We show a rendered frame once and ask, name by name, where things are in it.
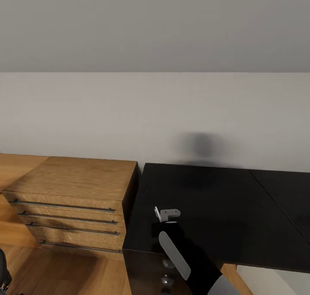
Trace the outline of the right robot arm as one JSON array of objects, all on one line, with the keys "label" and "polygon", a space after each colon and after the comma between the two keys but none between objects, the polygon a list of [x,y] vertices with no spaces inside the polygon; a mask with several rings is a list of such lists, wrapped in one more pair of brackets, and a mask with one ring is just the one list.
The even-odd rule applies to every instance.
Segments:
[{"label": "right robot arm", "polygon": [[152,223],[152,238],[160,246],[188,284],[193,295],[242,295],[208,259],[204,250],[185,238],[178,222],[168,218],[180,216],[177,209],[161,210],[160,223]]}]

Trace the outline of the swivel chair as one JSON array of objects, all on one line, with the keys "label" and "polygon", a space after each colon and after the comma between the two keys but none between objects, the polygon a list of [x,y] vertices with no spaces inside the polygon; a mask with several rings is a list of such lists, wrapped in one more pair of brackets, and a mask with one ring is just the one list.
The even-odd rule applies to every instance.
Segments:
[{"label": "swivel chair", "polygon": [[[10,287],[12,276],[6,268],[6,257],[4,251],[0,248],[0,295],[7,295],[6,291]],[[18,295],[15,293],[14,295]]]}]

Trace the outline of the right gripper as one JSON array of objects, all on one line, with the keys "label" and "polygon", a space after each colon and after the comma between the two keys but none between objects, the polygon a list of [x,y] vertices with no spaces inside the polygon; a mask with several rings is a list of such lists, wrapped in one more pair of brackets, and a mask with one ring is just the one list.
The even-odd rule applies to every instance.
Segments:
[{"label": "right gripper", "polygon": [[158,238],[162,225],[164,225],[164,221],[160,222],[160,223],[152,223],[151,224],[152,238]]}]

